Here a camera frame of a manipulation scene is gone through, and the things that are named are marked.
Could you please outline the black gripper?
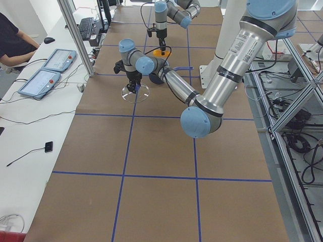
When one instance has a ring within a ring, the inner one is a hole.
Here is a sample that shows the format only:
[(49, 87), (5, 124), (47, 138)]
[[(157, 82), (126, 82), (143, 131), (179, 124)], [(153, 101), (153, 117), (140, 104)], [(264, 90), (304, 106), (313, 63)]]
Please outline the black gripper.
[(166, 51), (166, 41), (165, 41), (165, 39), (167, 38), (167, 29), (159, 29), (159, 30), (157, 30), (156, 36), (158, 38), (158, 42), (159, 42), (159, 45), (160, 45), (161, 56), (164, 56), (165, 51)]
[(126, 72), (129, 83), (127, 84), (127, 89), (129, 92), (136, 94), (136, 86), (141, 85), (141, 73), (138, 71)]

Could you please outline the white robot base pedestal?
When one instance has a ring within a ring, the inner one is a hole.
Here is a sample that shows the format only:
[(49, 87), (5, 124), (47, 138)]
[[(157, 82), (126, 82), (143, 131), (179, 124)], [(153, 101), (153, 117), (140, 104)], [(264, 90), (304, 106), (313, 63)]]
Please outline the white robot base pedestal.
[(246, 0), (228, 0), (224, 19), (216, 45), (213, 59), (208, 65), (199, 66), (202, 89), (206, 89), (214, 77), (218, 66), (228, 53), (237, 34), (240, 31), (239, 21), (246, 10)]

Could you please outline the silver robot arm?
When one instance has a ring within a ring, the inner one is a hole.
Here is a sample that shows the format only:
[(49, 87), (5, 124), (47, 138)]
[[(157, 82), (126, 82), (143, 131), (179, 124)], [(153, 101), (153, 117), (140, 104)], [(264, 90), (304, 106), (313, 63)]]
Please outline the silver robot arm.
[(155, 23), (147, 30), (148, 36), (156, 33), (160, 50), (154, 50), (155, 56), (169, 56), (166, 51), (167, 21), (168, 17), (182, 28), (187, 29), (192, 20), (200, 13), (199, 1), (156, 1), (154, 3)]
[(239, 22), (240, 31), (203, 94), (185, 82), (166, 60), (143, 54), (129, 38), (119, 42), (121, 71), (127, 74), (132, 92), (143, 75), (155, 74), (160, 78), (188, 106), (180, 118), (184, 132), (193, 138), (203, 138), (221, 126), (225, 102), (264, 43), (295, 33), (297, 4), (297, 1), (247, 1)]

